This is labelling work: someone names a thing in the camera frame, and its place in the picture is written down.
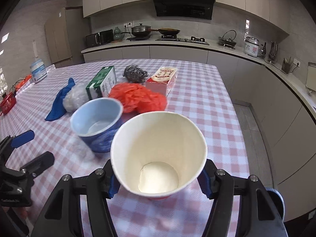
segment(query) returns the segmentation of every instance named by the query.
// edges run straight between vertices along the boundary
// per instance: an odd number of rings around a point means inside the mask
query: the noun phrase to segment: microwave oven
[[[95,47],[113,41],[113,29],[86,36],[87,47]]]

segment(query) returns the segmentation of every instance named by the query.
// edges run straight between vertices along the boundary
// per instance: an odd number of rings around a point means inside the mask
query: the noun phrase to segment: white paper cup
[[[111,146],[113,171],[128,191],[166,198],[199,176],[207,145],[188,118],[173,112],[140,114],[124,123]]]

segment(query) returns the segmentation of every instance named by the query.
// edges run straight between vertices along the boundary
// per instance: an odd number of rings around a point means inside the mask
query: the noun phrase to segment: checkered tablecloth
[[[76,83],[88,83],[103,66],[114,65],[118,81],[127,65],[137,64],[152,75],[160,66],[178,68],[176,85],[169,93],[166,110],[191,119],[202,131],[208,146],[208,158],[217,168],[231,175],[247,178],[248,160],[242,132],[230,97],[215,66],[170,60],[116,60],[81,64],[52,69],[37,84],[21,90],[17,104],[0,117],[0,135],[18,135],[32,129],[34,140],[14,150],[7,167],[20,166],[45,151],[55,156],[55,164],[35,179],[28,209],[31,222],[35,222],[44,203],[64,174],[72,177],[89,175],[102,168],[110,154],[94,154],[71,131],[70,115],[46,122],[58,91],[67,85],[69,77]],[[202,194],[198,181],[161,201],[148,200],[120,188],[108,200],[110,213],[119,237],[132,236],[201,236],[205,228],[212,201]],[[81,198],[85,236],[92,236],[86,199]],[[235,236],[239,197],[234,198],[229,236]]]

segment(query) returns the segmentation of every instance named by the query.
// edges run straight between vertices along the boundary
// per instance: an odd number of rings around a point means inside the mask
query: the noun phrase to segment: blue cloth
[[[66,94],[74,87],[74,85],[75,81],[73,78],[69,78],[68,85],[61,89],[56,95],[52,109],[45,118],[45,121],[54,121],[56,119],[60,119],[66,113],[66,110],[63,106],[63,99],[65,98]]]

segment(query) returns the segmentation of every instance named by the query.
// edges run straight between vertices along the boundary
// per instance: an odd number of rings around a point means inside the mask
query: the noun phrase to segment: range hood
[[[215,0],[153,0],[157,16],[212,19]]]

